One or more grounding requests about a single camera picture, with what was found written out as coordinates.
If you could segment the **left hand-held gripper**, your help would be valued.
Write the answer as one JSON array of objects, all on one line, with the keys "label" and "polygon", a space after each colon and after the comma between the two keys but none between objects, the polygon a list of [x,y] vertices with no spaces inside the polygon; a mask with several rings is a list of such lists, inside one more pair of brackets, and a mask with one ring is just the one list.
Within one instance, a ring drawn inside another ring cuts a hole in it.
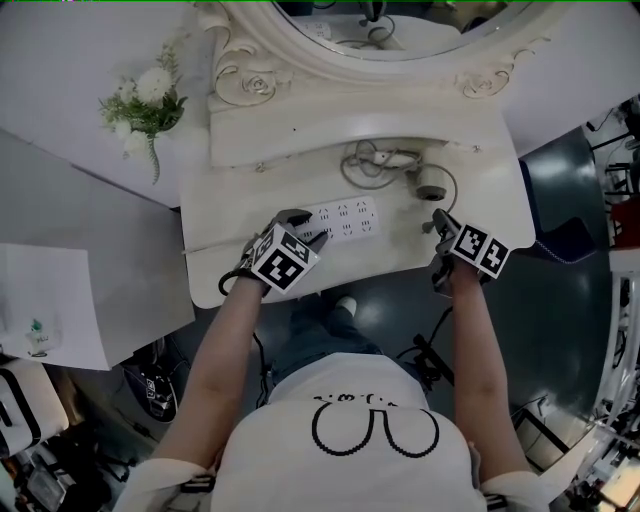
[{"label": "left hand-held gripper", "polygon": [[329,239],[326,231],[313,238],[298,238],[285,226],[296,228],[306,223],[312,213],[304,209],[279,211],[273,226],[254,243],[249,252],[249,271],[271,290],[285,295],[320,261],[318,255]]}]

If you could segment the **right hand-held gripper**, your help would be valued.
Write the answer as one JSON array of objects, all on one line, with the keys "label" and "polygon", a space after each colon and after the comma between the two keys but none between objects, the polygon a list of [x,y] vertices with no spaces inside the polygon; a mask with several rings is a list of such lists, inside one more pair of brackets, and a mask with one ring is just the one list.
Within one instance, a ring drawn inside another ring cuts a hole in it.
[{"label": "right hand-held gripper", "polygon": [[510,249],[502,242],[476,226],[461,225],[441,208],[434,210],[432,222],[442,239],[436,245],[436,269],[432,274],[436,293],[451,295],[450,278],[458,260],[472,266],[482,284],[499,277],[510,255]]}]

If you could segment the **white power strip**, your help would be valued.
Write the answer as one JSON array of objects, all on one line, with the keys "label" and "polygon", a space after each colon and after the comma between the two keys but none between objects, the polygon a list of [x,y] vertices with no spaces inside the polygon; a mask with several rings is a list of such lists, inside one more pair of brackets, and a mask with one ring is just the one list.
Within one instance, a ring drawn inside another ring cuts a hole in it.
[{"label": "white power strip", "polygon": [[311,217],[296,227],[297,236],[309,242],[321,232],[327,234],[327,245],[352,242],[381,233],[375,201],[370,196],[318,203],[305,206]]}]

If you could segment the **person's left forearm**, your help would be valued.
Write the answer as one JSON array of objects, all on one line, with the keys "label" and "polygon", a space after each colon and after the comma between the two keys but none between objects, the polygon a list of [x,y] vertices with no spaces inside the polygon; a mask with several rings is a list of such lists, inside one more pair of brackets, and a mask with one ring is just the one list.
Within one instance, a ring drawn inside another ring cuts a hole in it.
[{"label": "person's left forearm", "polygon": [[242,396],[262,295],[259,281],[235,281],[196,353],[186,400],[218,402]]}]

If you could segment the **person's right forearm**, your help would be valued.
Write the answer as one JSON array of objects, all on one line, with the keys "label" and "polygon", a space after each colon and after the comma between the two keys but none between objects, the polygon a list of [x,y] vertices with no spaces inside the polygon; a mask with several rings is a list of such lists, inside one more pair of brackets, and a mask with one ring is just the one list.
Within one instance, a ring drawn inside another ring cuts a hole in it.
[{"label": "person's right forearm", "polygon": [[506,403],[506,368],[476,268],[457,260],[450,283],[456,398]]}]

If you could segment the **white ornate dressing table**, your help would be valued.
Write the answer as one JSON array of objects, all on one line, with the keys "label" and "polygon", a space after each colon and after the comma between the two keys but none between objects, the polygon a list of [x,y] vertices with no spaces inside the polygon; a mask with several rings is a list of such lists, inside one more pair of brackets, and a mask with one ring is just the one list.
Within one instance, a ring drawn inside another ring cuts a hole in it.
[{"label": "white ornate dressing table", "polygon": [[[488,230],[509,249],[530,247],[535,239],[529,201],[516,151],[506,142],[464,146],[432,140],[391,139],[379,148],[409,147],[450,171],[445,200],[415,197],[406,179],[370,192],[381,233],[326,245],[319,263],[294,286],[290,297],[349,282],[425,267],[436,236],[422,232],[432,211],[454,206],[461,223]],[[219,306],[218,282],[239,260],[243,246],[280,210],[365,196],[344,179],[341,161],[355,149],[347,143],[266,164],[212,168],[203,162],[181,179],[180,207],[191,298],[196,306]]]}]

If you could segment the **person's blue jeans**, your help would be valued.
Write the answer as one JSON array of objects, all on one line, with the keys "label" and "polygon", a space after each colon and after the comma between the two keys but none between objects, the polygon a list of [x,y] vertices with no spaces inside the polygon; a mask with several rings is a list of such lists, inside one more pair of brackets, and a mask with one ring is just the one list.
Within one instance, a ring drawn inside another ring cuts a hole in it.
[{"label": "person's blue jeans", "polygon": [[364,336],[346,310],[327,308],[317,295],[295,305],[290,338],[276,355],[271,375],[270,404],[429,408],[420,383]]}]

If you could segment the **white oval vanity mirror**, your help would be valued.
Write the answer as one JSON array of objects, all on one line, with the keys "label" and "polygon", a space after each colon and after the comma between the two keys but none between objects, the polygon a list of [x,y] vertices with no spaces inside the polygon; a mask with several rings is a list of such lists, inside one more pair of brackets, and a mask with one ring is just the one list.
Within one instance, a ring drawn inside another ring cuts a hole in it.
[{"label": "white oval vanity mirror", "polygon": [[563,13],[556,2],[515,3],[464,34],[397,17],[389,43],[358,50],[272,2],[201,3],[214,51],[210,163],[250,166],[392,137],[493,146],[507,133],[497,96]]}]

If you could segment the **black hip-mounted device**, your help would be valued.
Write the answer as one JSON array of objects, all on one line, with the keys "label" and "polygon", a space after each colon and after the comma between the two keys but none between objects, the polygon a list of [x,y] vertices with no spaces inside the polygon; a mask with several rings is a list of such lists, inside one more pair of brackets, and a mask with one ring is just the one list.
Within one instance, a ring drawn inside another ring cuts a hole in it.
[{"label": "black hip-mounted device", "polygon": [[395,357],[396,361],[421,385],[428,394],[439,382],[454,386],[454,372],[433,348],[433,342],[421,334],[413,338],[413,344]]}]

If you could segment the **red chair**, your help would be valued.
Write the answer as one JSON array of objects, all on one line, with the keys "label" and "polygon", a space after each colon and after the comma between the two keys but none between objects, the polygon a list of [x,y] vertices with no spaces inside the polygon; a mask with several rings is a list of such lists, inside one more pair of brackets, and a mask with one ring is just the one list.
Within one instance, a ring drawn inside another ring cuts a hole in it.
[{"label": "red chair", "polygon": [[619,231],[614,234],[614,246],[640,248],[640,196],[614,204],[610,217],[619,227]]}]

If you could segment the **white cabinet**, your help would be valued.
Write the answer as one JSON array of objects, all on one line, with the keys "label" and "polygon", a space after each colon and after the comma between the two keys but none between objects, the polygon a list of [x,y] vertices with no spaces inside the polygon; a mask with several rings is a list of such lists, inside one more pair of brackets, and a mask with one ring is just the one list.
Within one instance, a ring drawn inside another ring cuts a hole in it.
[{"label": "white cabinet", "polygon": [[189,324],[179,216],[0,130],[0,353],[108,370]]}]

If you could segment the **white and green flowers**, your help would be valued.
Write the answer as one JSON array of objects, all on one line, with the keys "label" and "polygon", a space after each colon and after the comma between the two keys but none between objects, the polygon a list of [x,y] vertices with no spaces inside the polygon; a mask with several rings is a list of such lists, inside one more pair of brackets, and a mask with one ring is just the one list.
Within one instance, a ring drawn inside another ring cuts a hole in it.
[{"label": "white and green flowers", "polygon": [[123,77],[116,91],[99,101],[103,126],[123,144],[123,157],[145,156],[151,164],[152,183],[161,176],[156,140],[182,119],[187,98],[178,93],[181,81],[175,45],[165,43],[154,65],[139,77]]}]

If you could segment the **black oval bag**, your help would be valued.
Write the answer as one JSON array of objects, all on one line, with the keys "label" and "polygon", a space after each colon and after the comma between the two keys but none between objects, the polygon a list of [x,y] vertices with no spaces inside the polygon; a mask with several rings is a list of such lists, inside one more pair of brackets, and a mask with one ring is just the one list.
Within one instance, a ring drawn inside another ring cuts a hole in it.
[{"label": "black oval bag", "polygon": [[152,419],[169,424],[177,413],[172,373],[164,365],[163,351],[149,344],[121,363],[124,378],[134,398]]}]

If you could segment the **person's white printed shirt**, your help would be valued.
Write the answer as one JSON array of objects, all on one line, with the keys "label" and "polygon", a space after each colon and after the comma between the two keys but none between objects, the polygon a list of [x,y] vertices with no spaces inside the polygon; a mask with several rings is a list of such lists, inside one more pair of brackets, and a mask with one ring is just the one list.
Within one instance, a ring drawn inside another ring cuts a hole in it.
[{"label": "person's white printed shirt", "polygon": [[549,512],[534,473],[482,482],[480,464],[398,364],[336,353],[280,382],[216,471],[146,461],[114,512]]}]

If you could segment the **white seat with black trim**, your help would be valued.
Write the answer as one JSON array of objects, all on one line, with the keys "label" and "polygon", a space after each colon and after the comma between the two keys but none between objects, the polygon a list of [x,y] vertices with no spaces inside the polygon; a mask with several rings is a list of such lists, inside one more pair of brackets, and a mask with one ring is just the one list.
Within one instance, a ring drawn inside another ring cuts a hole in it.
[{"label": "white seat with black trim", "polygon": [[68,416],[43,364],[14,359],[0,365],[0,459],[68,427]]}]

